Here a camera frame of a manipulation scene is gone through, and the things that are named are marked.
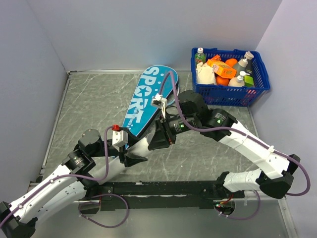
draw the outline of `white bottle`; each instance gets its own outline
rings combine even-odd
[[[232,78],[228,84],[230,87],[243,87],[244,86],[244,81],[243,78],[247,74],[245,71],[240,71],[240,75],[238,77]]]

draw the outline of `blue plastic basket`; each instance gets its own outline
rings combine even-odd
[[[252,60],[253,80],[255,87],[226,87],[222,85],[205,85],[196,81],[195,54],[198,48],[192,49],[191,70],[193,75],[193,90],[200,93],[205,102],[209,105],[247,107],[264,91],[270,89],[268,75],[261,56],[256,51],[251,51],[254,55]],[[244,56],[246,51],[219,51],[217,48],[204,49],[206,60],[215,55],[220,55],[222,61],[235,58],[238,61]]]

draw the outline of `green bottle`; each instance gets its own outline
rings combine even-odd
[[[197,53],[195,54],[195,66],[200,62],[206,63],[206,55],[204,54],[203,48],[198,48]]]

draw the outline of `black metal base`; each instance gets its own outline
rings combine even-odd
[[[213,209],[214,200],[226,199],[232,194],[216,181],[107,182],[91,190],[88,197],[104,193],[122,196],[131,209],[179,207]],[[244,198],[244,192],[235,192],[234,198]],[[125,209],[124,203],[111,196],[102,197],[101,211],[115,209]]]

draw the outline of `white connector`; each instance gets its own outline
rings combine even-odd
[[[167,99],[163,97],[161,94],[156,94],[151,101],[151,105],[157,108],[162,109],[163,105],[167,104]]]
[[[162,114],[163,114],[163,117],[165,118],[165,109],[166,109],[166,105],[167,105],[167,99],[164,98],[163,95],[157,93],[152,98],[151,105],[156,107],[156,108],[162,109]]]
[[[124,130],[112,132],[112,145],[121,147],[128,143],[128,133]]]

